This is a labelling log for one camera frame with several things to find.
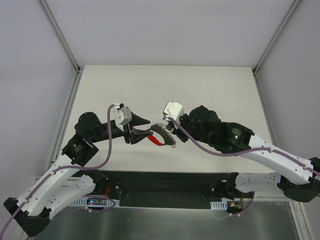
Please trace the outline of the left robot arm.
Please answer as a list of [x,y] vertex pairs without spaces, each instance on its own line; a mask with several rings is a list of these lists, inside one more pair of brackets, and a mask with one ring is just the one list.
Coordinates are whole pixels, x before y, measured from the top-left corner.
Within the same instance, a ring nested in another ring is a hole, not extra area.
[[102,123],[93,112],[83,113],[74,126],[75,134],[50,169],[27,192],[18,198],[9,197],[4,202],[11,216],[0,235],[3,236],[9,224],[16,221],[32,238],[73,201],[90,193],[102,194],[107,183],[99,168],[106,163],[86,166],[99,151],[95,143],[107,140],[111,144],[115,138],[124,138],[127,144],[136,144],[153,134],[136,128],[147,124],[150,124],[149,120],[124,106],[116,108],[114,119],[106,123]]

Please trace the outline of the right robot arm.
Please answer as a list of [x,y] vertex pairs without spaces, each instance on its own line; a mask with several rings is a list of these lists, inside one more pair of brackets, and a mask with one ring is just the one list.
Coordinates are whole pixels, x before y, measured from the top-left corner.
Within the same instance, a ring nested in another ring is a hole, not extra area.
[[259,163],[269,173],[230,173],[225,192],[230,197],[241,193],[282,193],[308,203],[320,195],[320,160],[302,158],[262,139],[253,130],[236,122],[223,122],[215,111],[203,105],[189,114],[184,107],[169,101],[163,110],[169,131],[183,143],[191,141],[202,151],[217,157],[241,157]]

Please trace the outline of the red handled key organizer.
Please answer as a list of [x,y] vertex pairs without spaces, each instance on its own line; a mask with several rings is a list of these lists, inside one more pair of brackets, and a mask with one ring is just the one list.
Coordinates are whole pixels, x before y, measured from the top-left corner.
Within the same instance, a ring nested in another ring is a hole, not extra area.
[[151,141],[153,144],[163,147],[163,146],[171,146],[172,148],[176,147],[176,141],[171,136],[171,134],[167,131],[167,128],[162,123],[155,123],[150,126],[148,129],[149,131],[158,134],[162,137],[162,141],[158,140],[155,135],[148,136],[148,140]]

